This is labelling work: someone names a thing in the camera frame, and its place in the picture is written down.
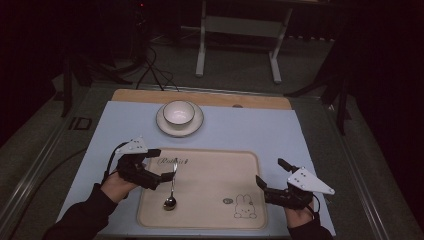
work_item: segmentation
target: spoon head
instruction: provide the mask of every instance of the spoon head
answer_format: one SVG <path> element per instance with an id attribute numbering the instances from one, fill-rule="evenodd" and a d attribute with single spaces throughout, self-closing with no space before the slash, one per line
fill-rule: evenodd
<path id="1" fill-rule="evenodd" d="M 174 197 L 169 197 L 165 200 L 165 203 L 163 204 L 163 209 L 166 211 L 174 210 L 174 208 L 177 206 L 177 200 Z"/>

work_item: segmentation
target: black sleeve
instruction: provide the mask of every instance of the black sleeve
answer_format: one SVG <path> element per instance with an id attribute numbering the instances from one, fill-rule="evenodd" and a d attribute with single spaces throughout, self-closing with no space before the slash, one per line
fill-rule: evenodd
<path id="1" fill-rule="evenodd" d="M 314 219 L 302 226 L 288 228 L 293 240 L 331 240 L 330 231 L 321 226 L 319 213 L 314 213 Z"/>
<path id="2" fill-rule="evenodd" d="M 109 215 L 117 205 L 100 190 L 100 184 L 95 184 L 88 199 L 72 205 L 62 219 L 46 231 L 43 239 L 93 239 L 108 225 Z"/>

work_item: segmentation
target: robotic hand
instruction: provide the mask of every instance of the robotic hand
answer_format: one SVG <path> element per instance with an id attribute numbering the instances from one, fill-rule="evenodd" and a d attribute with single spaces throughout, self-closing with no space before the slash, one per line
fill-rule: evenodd
<path id="1" fill-rule="evenodd" d="M 162 173 L 160 176 L 144 168 L 143 161 L 146 158 L 160 156 L 160 149 L 147 149 L 143 138 L 138 137 L 130 142 L 119 145 L 113 152 L 103 181 L 109 176 L 109 169 L 115 153 L 123 154 L 118 160 L 116 171 L 125 181 L 135 183 L 142 188 L 156 190 L 157 186 L 163 182 L 170 182 L 174 177 L 174 172 Z"/>
<path id="2" fill-rule="evenodd" d="M 321 192 L 333 195 L 335 191 L 327 186 L 320 179 L 304 167 L 298 168 L 292 166 L 284 159 L 278 159 L 278 165 L 283 167 L 287 172 L 293 174 L 287 179 L 288 188 L 284 190 L 268 188 L 267 184 L 256 175 L 256 184 L 264 191 L 265 202 L 290 208 L 301 210 L 305 207 L 309 208 L 312 201 L 313 192 Z"/>

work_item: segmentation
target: human hand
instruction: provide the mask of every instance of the human hand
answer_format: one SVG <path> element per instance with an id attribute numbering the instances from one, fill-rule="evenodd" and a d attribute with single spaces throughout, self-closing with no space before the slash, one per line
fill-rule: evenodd
<path id="1" fill-rule="evenodd" d="M 121 178 L 118 172 L 112 172 L 103 185 L 100 187 L 113 202 L 119 203 L 137 184 L 127 182 Z"/>
<path id="2" fill-rule="evenodd" d="M 309 206 L 311 207 L 311 209 L 314 209 L 313 200 L 309 203 Z M 284 212 L 286 213 L 287 226 L 289 228 L 299 227 L 314 219 L 313 214 L 306 207 L 302 210 L 293 210 L 290 208 L 284 208 Z"/>

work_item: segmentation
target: dark background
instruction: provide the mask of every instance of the dark background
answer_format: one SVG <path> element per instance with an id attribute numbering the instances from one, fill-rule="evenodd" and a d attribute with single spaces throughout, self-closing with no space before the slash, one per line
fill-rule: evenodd
<path id="1" fill-rule="evenodd" d="M 199 24 L 200 1 L 144 2 L 150 26 L 172 39 L 178 39 L 179 25 Z M 210 9 L 219 14 L 235 9 L 225 2 L 211 3 Z M 340 63 L 354 73 L 349 92 L 424 228 L 420 186 L 424 183 L 424 3 L 336 3 L 366 8 L 350 15 L 351 11 L 336 7 L 296 7 L 287 35 L 303 36 L 305 41 L 338 39 L 326 60 L 326 74 L 340 71 Z M 128 53 L 134 20 L 128 10 L 132 5 L 125 4 L 131 5 L 112 0 L 0 2 L 0 146 L 55 94 L 51 79 L 62 73 L 68 53 L 82 52 L 106 61 L 116 57 L 111 46 L 115 55 Z M 237 14 L 257 14 L 247 9 Z M 128 37 L 108 36 L 108 31 L 117 30 Z"/>

